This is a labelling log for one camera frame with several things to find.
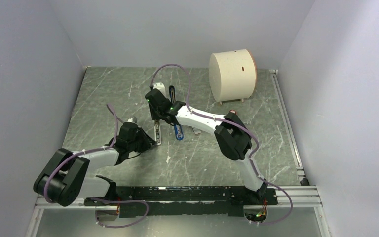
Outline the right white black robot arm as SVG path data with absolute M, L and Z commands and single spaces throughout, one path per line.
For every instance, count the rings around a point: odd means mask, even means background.
M 259 204 L 265 199 L 267 183 L 253 160 L 256 149 L 252 141 L 258 143 L 237 114 L 211 114 L 195 109 L 188 104 L 172 103 L 158 89 L 151 89 L 146 95 L 152 115 L 172 126 L 190 126 L 215 136 L 221 153 L 236 162 L 245 188 L 247 200 Z

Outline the beige white small stapler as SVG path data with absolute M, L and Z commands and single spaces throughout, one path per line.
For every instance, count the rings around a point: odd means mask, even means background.
M 156 144 L 158 146 L 161 145 L 162 139 L 161 139 L 161 129 L 160 129 L 160 121 L 159 120 L 154 121 L 154 134 L 155 134 Z

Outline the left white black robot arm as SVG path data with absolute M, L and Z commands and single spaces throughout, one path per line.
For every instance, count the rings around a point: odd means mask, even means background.
M 44 196 L 49 203 L 63 207 L 77 198 L 113 204 L 118 200 L 116 182 L 90 174 L 96 169 L 135 158 L 156 145 L 156 141 L 133 122 L 123 123 L 117 132 L 116 137 L 100 148 L 81 152 L 58 149 L 35 180 L 34 192 Z

